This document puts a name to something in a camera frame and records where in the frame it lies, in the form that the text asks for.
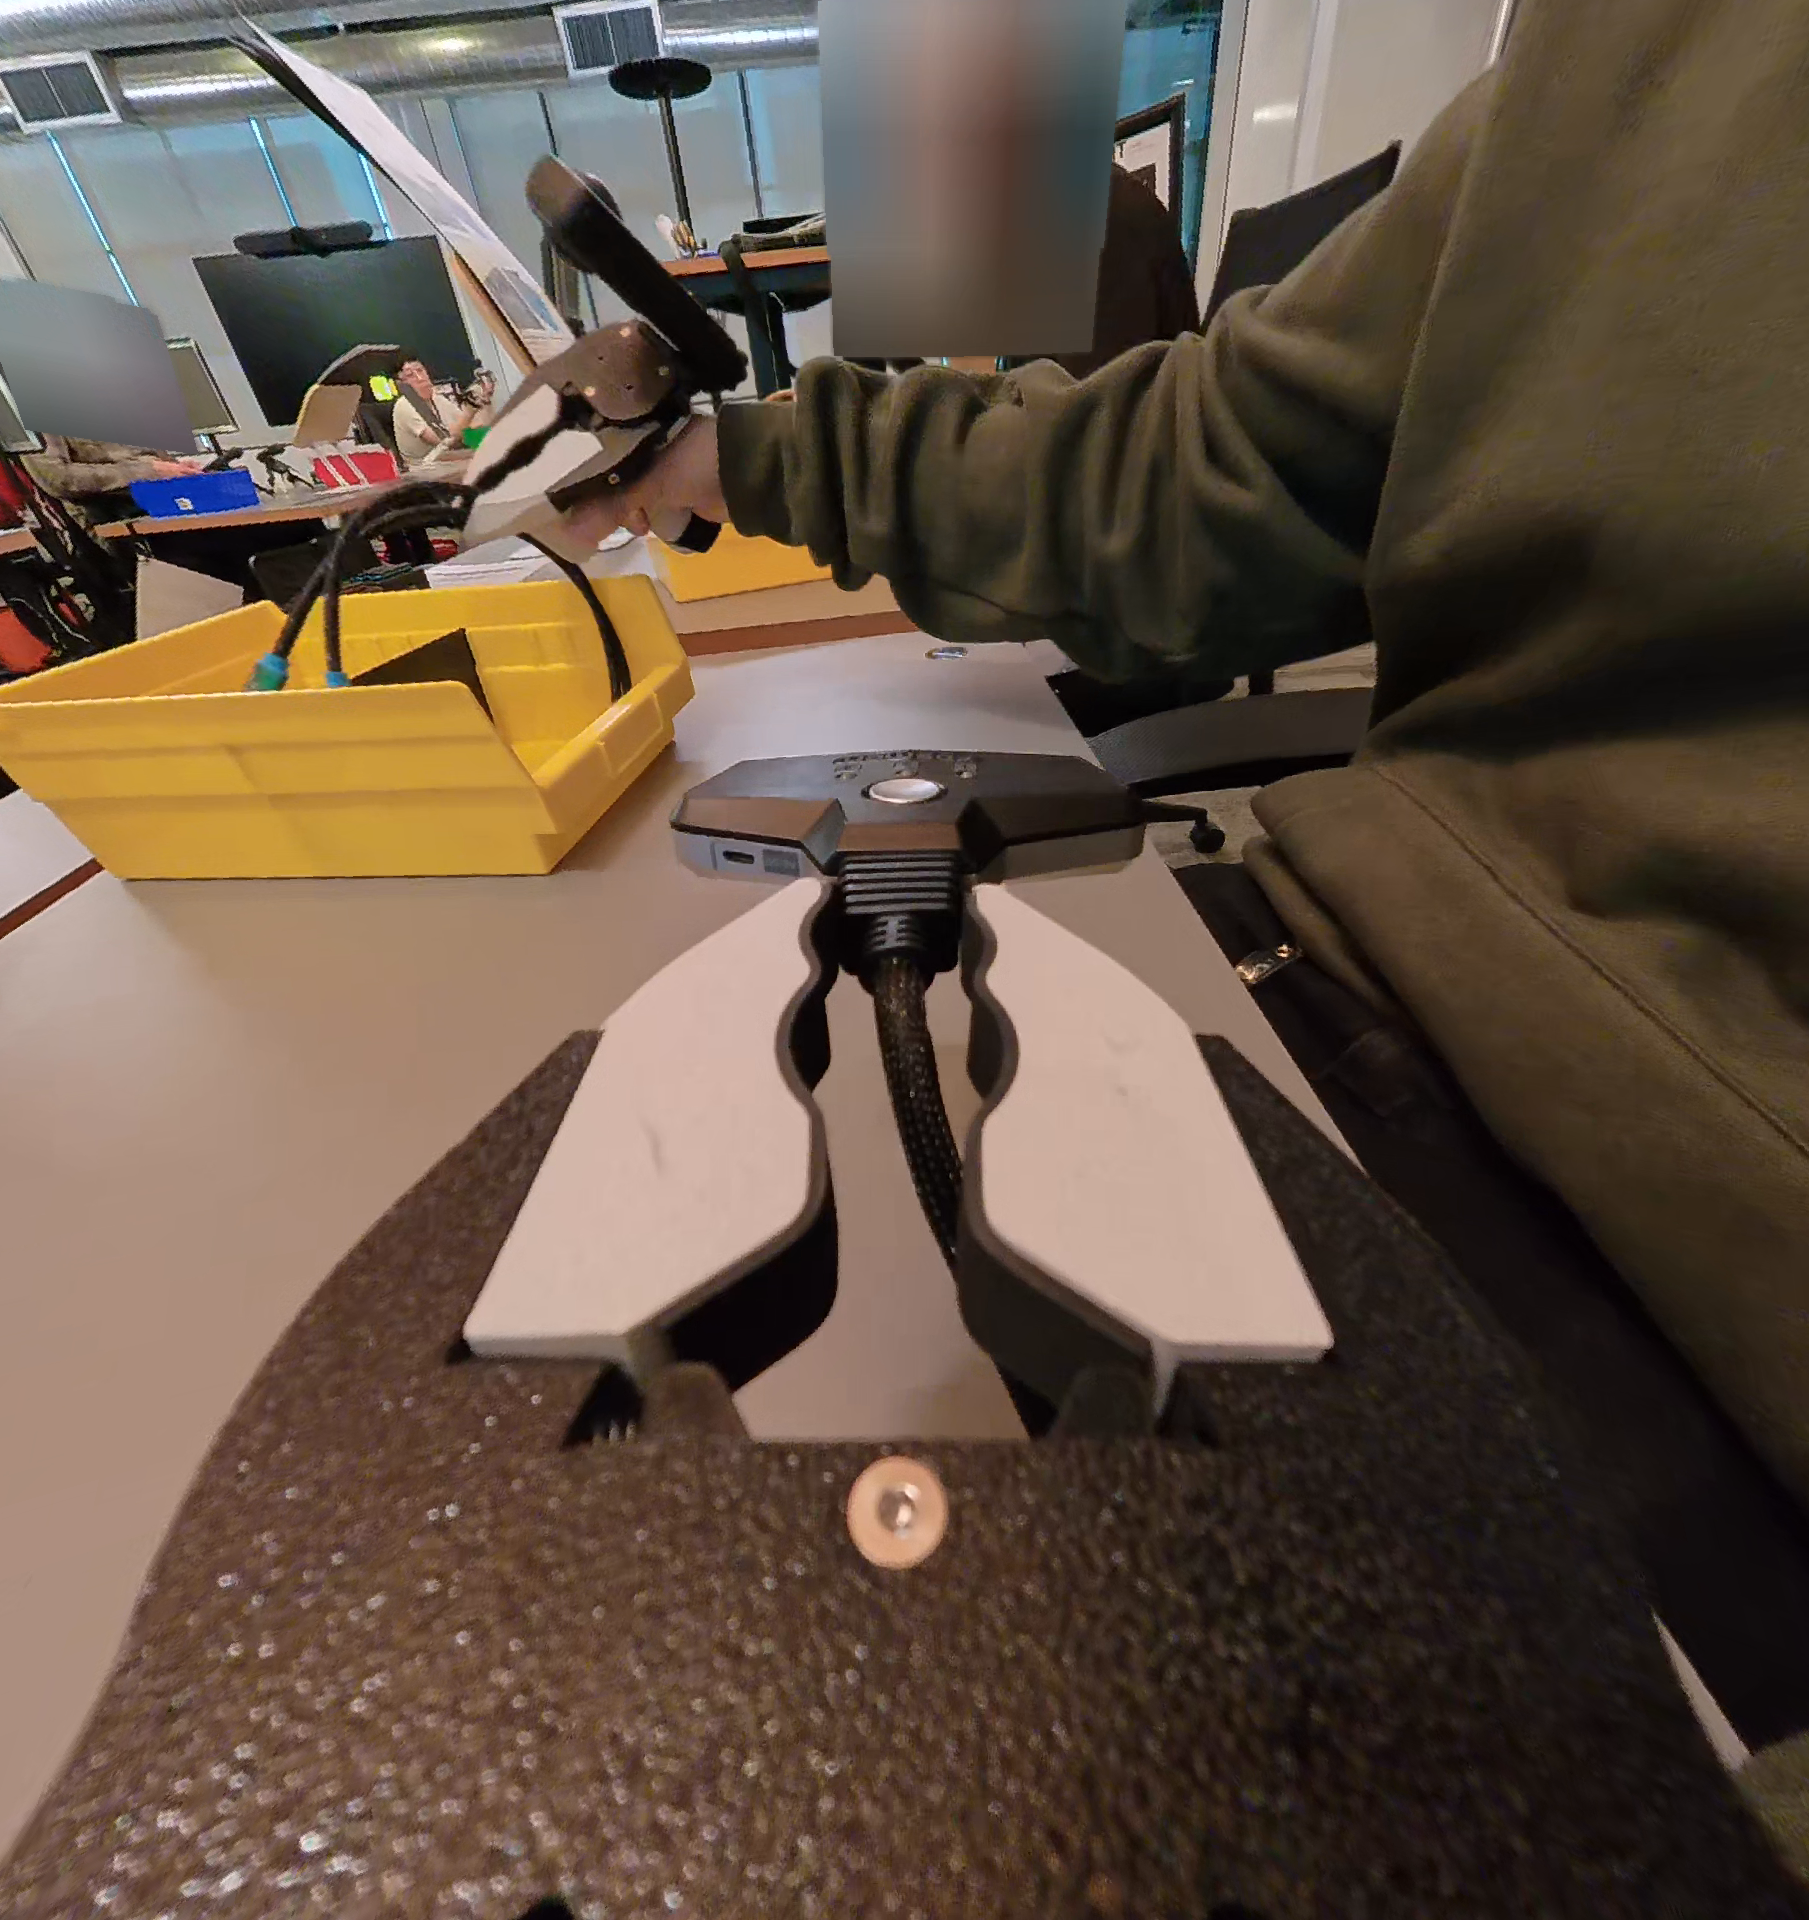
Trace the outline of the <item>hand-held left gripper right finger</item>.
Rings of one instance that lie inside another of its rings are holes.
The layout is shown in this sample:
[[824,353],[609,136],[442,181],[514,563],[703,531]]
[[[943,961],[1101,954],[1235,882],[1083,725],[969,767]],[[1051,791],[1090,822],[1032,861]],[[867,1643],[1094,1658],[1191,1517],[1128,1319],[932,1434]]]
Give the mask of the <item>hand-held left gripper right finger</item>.
[[957,1288],[1032,1400],[1083,1373],[1316,1363],[1326,1310],[1200,1036],[1138,974],[984,886],[965,911],[969,1084]]

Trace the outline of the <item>instruction sheet stand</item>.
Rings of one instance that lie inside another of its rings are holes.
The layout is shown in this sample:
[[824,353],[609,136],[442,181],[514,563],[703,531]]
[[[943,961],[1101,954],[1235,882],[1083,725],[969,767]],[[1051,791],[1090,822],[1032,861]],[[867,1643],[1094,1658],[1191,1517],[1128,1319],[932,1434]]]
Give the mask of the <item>instruction sheet stand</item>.
[[434,159],[423,159],[423,151],[385,114],[372,93],[299,59],[247,20],[228,26],[228,44],[239,44],[282,93],[291,93],[311,114],[341,132],[415,203],[415,211],[457,251],[480,301],[496,312],[499,339],[508,339],[508,353],[521,371],[552,364],[574,339],[572,323],[545,296],[540,278],[518,261],[518,251],[508,251],[508,245],[486,224],[486,215],[434,167]]

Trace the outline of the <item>black HDMI switch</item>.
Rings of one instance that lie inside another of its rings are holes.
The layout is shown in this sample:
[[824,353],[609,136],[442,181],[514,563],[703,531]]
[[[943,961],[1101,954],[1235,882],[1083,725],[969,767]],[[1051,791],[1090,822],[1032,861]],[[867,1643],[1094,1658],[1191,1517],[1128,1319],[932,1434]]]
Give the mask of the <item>black HDMI switch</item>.
[[893,750],[737,760],[677,799],[671,831],[712,878],[820,878],[843,974],[939,980],[975,886],[1122,867],[1145,810],[1083,756]]

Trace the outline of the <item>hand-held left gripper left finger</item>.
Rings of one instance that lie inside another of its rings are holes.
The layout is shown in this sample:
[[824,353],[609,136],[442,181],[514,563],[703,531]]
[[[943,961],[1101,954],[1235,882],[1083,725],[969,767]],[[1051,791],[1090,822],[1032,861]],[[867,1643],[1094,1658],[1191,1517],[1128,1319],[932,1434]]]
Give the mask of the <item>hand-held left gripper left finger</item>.
[[741,1389],[835,1305],[820,878],[666,961],[579,1089],[465,1316],[472,1359],[671,1363]]

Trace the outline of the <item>black disc-topped pole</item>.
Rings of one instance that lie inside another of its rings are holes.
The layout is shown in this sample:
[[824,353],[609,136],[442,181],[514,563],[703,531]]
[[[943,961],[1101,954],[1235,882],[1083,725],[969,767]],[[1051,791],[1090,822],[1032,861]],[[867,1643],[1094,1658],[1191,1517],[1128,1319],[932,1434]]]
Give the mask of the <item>black disc-topped pole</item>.
[[694,236],[688,181],[685,181],[683,136],[677,136],[677,103],[708,93],[712,65],[694,59],[632,59],[609,65],[604,86],[609,93],[660,111],[677,224]]

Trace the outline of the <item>black office chair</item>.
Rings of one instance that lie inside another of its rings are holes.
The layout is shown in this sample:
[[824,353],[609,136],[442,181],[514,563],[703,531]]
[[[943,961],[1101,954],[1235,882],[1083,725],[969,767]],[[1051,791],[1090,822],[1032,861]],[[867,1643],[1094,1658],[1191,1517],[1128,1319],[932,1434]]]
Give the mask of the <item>black office chair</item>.
[[1290,274],[1335,224],[1394,184],[1399,159],[1403,142],[1389,142],[1378,157],[1326,181],[1273,203],[1240,207],[1223,224],[1220,266],[1201,301],[1201,329],[1235,294],[1271,290]]
[[1187,700],[1180,687],[1101,687],[1078,667],[1047,678],[1094,760],[1122,784],[1155,829],[1180,829],[1200,859],[1229,848],[1223,829],[1191,791],[1267,787],[1350,767],[1371,731],[1371,687],[1248,692]]

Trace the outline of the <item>olive green hoodie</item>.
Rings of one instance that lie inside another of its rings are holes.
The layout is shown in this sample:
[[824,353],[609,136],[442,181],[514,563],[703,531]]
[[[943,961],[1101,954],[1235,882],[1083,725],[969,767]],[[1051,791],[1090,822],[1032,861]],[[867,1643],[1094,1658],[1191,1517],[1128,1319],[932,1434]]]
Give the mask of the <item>olive green hoodie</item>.
[[1340,329],[1389,431],[1283,903],[1809,1513],[1809,3],[1523,3],[1248,323]]

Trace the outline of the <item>black monitor screen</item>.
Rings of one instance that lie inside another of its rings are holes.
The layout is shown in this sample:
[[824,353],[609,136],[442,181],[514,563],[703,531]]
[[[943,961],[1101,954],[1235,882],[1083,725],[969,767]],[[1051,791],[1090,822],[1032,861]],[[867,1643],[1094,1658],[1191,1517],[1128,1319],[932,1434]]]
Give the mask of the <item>black monitor screen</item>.
[[423,236],[329,259],[193,259],[193,274],[266,426],[291,426],[305,391],[359,347],[406,349],[453,381],[480,364],[442,245]]

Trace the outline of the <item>wooden work desk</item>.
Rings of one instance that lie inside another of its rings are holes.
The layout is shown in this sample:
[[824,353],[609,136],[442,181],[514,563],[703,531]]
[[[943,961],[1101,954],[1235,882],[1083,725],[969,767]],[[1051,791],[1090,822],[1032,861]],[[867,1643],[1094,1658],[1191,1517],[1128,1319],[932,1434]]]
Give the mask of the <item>wooden work desk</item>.
[[329,538],[347,516],[385,507],[406,490],[458,490],[458,471],[404,473],[379,488],[291,490],[227,515],[120,515],[79,527],[79,551],[92,570],[128,583],[137,563],[168,563],[258,596],[254,556]]

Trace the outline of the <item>person's right hand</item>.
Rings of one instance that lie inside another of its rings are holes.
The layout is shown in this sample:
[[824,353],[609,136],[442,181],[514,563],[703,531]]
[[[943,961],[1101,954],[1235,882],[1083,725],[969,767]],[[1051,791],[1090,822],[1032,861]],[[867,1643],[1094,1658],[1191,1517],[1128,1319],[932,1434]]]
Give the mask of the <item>person's right hand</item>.
[[712,413],[694,413],[671,437],[645,443],[637,466],[590,473],[560,504],[548,543],[584,563],[614,531],[677,538],[685,524],[729,524]]

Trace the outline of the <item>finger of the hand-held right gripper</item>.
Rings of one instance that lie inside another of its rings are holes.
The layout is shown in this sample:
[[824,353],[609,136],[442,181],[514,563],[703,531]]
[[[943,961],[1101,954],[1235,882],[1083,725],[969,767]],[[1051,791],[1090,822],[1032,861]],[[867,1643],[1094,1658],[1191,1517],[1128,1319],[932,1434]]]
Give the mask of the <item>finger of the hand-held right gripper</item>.
[[594,371],[518,391],[465,466],[470,496],[552,496],[594,479]]
[[465,466],[472,490],[465,543],[568,538],[568,516],[625,496],[645,460],[645,426],[545,426],[518,437],[496,426]]

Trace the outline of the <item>yellow plastic bin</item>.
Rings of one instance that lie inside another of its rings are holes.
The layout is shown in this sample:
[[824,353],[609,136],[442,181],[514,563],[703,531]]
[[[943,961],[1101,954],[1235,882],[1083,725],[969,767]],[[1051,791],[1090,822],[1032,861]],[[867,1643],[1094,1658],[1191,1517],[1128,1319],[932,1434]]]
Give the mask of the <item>yellow plastic bin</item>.
[[568,578],[341,596],[347,673],[465,632],[457,683],[322,687],[311,617],[282,692],[247,692],[282,612],[254,600],[0,687],[0,772],[120,882],[545,878],[671,744],[694,697],[660,588],[601,578],[609,700]]
[[734,527],[718,527],[708,551],[651,534],[651,570],[677,608],[833,583],[833,570],[820,565],[800,543],[748,538]]

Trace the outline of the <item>grey desk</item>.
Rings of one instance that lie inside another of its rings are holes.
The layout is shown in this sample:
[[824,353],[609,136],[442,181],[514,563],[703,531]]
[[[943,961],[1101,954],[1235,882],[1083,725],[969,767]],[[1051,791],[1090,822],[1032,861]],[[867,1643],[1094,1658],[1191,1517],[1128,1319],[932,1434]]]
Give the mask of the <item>grey desk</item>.
[[465,1349],[625,998],[769,886],[741,756],[1076,753],[1043,651],[698,667],[548,882],[88,882],[0,946],[0,1916],[1737,1916],[1772,1864],[1649,1601],[1430,1243],[1280,1089],[1168,870],[1036,882],[1223,1016],[1194,1195],[1273,1202],[1330,1353],[1162,1434],[1000,1410],[828,998],[841,1293],[755,1439],[584,1439]]

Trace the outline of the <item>braided HDMI cable green plugs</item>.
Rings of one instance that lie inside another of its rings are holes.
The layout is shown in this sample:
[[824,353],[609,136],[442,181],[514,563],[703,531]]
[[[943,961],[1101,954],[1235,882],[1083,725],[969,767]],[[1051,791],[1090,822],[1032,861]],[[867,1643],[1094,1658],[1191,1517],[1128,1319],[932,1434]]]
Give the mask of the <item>braided HDMI cable green plugs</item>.
[[[465,531],[478,502],[480,502],[480,490],[470,481],[406,479],[406,481],[388,488],[379,502],[369,502],[353,515],[347,515],[341,527],[329,538],[318,538],[318,563],[296,583],[276,648],[254,666],[247,692],[282,692],[288,687],[291,648],[296,648],[311,612],[318,612],[318,625],[322,625],[322,687],[347,687],[347,658],[341,658],[347,553],[353,543],[369,543],[372,534],[388,534],[388,531],[428,531],[440,524],[453,531]],[[601,608],[601,593],[590,578],[584,563],[560,556],[548,538],[529,538],[529,551],[545,553],[559,565],[559,577],[572,578],[574,593],[584,596],[584,608],[597,625],[597,636],[601,636],[609,700],[632,697],[637,678],[626,666],[626,648],[625,648],[609,612]]]

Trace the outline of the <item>raised wooden desk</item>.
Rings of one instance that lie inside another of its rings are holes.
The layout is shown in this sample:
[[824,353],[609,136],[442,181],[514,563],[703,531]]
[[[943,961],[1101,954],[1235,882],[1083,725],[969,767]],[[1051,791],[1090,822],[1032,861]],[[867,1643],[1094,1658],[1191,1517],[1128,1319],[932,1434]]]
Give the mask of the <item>raised wooden desk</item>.
[[664,271],[721,323],[741,329],[755,399],[783,396],[797,378],[788,320],[833,301],[828,245],[783,236],[734,236],[718,251],[664,261]]

